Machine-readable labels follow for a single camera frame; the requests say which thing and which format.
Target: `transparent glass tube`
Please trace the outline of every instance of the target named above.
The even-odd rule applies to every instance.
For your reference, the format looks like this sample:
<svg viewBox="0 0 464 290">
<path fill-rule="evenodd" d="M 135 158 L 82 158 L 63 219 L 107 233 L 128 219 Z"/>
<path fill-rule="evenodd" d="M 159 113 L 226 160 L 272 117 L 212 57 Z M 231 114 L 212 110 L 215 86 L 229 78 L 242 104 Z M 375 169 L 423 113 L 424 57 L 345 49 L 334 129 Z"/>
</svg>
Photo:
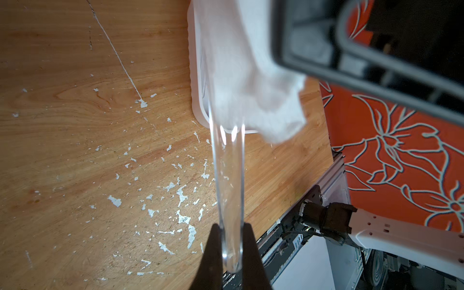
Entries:
<svg viewBox="0 0 464 290">
<path fill-rule="evenodd" d="M 242 229 L 245 181 L 245 125 L 223 128 L 210 109 L 216 195 L 219 205 L 222 261 L 236 273 L 242 268 Z"/>
</svg>

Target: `wood grain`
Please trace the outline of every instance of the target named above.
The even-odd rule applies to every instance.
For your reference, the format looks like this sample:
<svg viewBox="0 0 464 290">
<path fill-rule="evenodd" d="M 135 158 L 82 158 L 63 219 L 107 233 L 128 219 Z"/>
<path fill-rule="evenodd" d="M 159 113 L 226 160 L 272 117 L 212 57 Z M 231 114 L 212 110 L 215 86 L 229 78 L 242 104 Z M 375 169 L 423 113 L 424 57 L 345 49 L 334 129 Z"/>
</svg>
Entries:
<svg viewBox="0 0 464 290">
<path fill-rule="evenodd" d="M 141 108 L 87 1 L 0 3 L 0 288 L 189 286 L 218 214 L 213 167 L 201 178 L 204 159 L 213 160 L 209 130 L 191 111 L 188 4 L 91 2 L 148 103 Z M 301 100 L 308 125 L 291 141 L 271 146 L 246 137 L 245 220 L 257 235 L 332 163 L 316 80 L 308 80 Z M 163 189 L 177 178 L 179 185 Z M 178 207 L 183 185 L 188 200 Z M 151 218 L 148 209 L 159 213 Z M 195 226 L 190 249 L 177 210 Z"/>
</svg>

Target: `white panel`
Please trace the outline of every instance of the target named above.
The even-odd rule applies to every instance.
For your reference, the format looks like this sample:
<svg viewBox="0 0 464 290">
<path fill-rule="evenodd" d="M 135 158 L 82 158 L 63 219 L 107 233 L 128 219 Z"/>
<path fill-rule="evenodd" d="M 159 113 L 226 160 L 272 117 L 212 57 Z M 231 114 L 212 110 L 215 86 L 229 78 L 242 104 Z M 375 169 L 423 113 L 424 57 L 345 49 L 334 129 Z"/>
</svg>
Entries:
<svg viewBox="0 0 464 290">
<path fill-rule="evenodd" d="M 274 290 L 335 290 L 325 239 L 311 237 L 272 287 Z"/>
</svg>

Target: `white cloth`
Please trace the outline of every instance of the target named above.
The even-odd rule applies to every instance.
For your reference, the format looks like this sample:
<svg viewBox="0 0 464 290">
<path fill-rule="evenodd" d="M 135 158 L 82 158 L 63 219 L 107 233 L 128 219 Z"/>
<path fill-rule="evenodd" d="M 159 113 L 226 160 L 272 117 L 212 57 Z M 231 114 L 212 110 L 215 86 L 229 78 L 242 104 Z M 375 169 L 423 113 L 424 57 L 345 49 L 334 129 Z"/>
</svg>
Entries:
<svg viewBox="0 0 464 290">
<path fill-rule="evenodd" d="M 298 97 L 305 76 L 272 59 L 271 0 L 193 1 L 216 122 L 244 123 L 272 143 L 293 137 L 306 124 Z"/>
</svg>

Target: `flower pattern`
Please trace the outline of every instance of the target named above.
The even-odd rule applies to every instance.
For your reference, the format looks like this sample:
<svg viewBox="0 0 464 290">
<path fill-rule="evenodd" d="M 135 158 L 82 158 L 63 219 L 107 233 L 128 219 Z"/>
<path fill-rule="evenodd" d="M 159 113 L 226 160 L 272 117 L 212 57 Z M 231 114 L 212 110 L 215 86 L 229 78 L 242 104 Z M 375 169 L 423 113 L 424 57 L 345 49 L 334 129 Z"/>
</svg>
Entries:
<svg viewBox="0 0 464 290">
<path fill-rule="evenodd" d="M 364 44 L 372 37 L 364 30 L 371 4 L 358 4 L 348 31 Z M 352 203 L 385 217 L 464 232 L 463 129 L 324 81 L 320 87 L 332 149 L 346 156 Z"/>
</svg>

